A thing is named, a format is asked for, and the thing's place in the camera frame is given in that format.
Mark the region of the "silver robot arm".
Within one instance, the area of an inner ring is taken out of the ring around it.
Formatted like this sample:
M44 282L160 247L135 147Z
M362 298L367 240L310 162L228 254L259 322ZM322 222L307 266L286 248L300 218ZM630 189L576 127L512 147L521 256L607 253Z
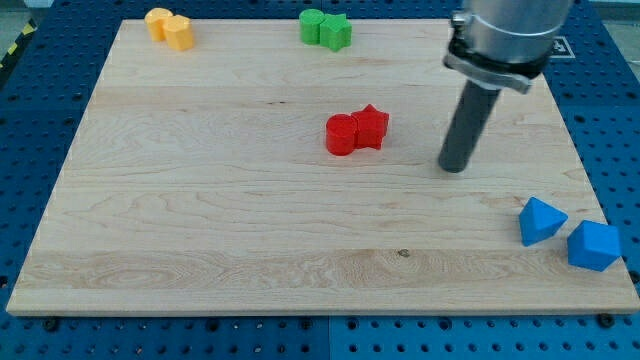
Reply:
M489 90L525 94L545 67L572 0L464 0L443 63Z

